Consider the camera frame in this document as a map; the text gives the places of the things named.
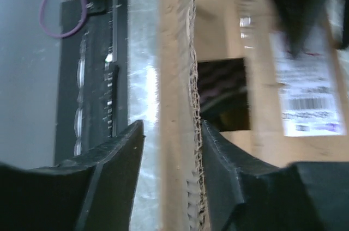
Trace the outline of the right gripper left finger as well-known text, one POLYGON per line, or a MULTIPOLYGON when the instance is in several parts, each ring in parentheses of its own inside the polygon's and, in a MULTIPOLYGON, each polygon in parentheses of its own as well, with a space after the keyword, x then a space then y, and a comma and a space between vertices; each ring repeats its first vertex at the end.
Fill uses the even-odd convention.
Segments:
POLYGON ((54 167, 1 164, 1 230, 128 230, 143 121, 54 167))

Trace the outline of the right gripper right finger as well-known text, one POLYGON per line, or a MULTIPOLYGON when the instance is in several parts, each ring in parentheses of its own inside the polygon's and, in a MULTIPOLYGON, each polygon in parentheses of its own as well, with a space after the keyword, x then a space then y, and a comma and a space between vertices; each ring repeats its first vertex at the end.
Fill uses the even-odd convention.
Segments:
POLYGON ((265 163, 201 124, 212 230, 348 230, 348 163, 265 163))

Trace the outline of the brown cardboard express box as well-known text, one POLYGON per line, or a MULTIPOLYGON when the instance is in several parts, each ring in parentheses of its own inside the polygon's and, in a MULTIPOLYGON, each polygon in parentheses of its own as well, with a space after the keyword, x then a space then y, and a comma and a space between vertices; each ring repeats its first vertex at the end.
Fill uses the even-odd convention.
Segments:
POLYGON ((348 230, 327 0, 161 0, 162 230, 348 230))

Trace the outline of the purple wavy patterned pad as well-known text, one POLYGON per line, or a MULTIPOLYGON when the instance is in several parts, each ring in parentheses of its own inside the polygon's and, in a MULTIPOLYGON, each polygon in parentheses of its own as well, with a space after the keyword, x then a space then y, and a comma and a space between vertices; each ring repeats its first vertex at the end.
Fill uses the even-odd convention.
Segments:
POLYGON ((250 130, 243 59, 198 63, 200 115, 220 132, 250 130))

